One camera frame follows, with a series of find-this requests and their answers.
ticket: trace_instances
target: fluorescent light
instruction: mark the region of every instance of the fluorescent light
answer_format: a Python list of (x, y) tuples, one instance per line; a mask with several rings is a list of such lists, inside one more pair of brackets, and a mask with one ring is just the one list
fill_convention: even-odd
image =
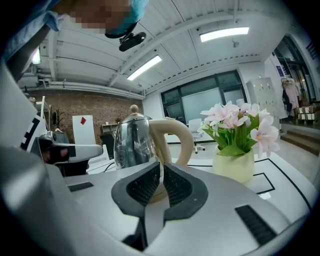
[(162, 59), (157, 55), (154, 58), (150, 59), (146, 64), (140, 67), (137, 71), (135, 71), (132, 75), (130, 75), (127, 79), (132, 81), (136, 77), (140, 76), (143, 72), (150, 69), (152, 66), (156, 65), (158, 62), (162, 61)]
[(32, 63), (38, 65), (41, 63), (40, 49), (38, 48), (32, 57)]
[(247, 35), (248, 32), (249, 32), (248, 27), (235, 27), (235, 28), (228, 28), (228, 29), (201, 34), (200, 38), (201, 38), (201, 42), (205, 42), (212, 39), (223, 38), (228, 36)]

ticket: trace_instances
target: beige kettle handle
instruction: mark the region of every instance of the beige kettle handle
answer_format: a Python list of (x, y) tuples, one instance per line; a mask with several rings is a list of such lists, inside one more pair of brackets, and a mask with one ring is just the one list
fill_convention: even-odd
[(165, 134), (176, 135), (181, 142), (181, 152), (176, 164), (186, 166), (194, 148), (194, 138), (186, 125), (173, 118), (149, 120), (150, 133), (155, 144), (155, 150), (160, 162), (172, 163), (171, 154)]

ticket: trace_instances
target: flower vase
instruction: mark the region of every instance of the flower vase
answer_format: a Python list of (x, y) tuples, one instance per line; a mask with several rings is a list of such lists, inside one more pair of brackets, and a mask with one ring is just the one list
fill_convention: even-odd
[(253, 178), (255, 171), (254, 151), (236, 156), (215, 155), (213, 160), (213, 173), (228, 177), (240, 183), (245, 183)]

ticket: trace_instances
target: kettle lid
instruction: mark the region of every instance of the kettle lid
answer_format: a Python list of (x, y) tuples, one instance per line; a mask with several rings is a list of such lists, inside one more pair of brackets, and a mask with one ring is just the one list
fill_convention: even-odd
[(131, 105), (131, 107), (130, 107), (131, 114), (127, 118), (125, 118), (122, 122), (120, 122), (120, 124), (132, 122), (132, 121), (151, 120), (152, 119), (151, 117), (149, 117), (147, 115), (138, 113), (138, 110), (139, 110), (139, 108), (137, 105)]

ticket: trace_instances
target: electric kettle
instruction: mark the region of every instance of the electric kettle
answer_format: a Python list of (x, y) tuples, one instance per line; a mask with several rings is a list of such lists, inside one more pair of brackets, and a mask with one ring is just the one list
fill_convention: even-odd
[(131, 115), (118, 123), (114, 139), (114, 162), (117, 169), (159, 161), (172, 163), (165, 134), (176, 135), (181, 142), (177, 164), (186, 166), (194, 146), (188, 127), (182, 122), (166, 117), (152, 120), (138, 113), (138, 106), (130, 107)]

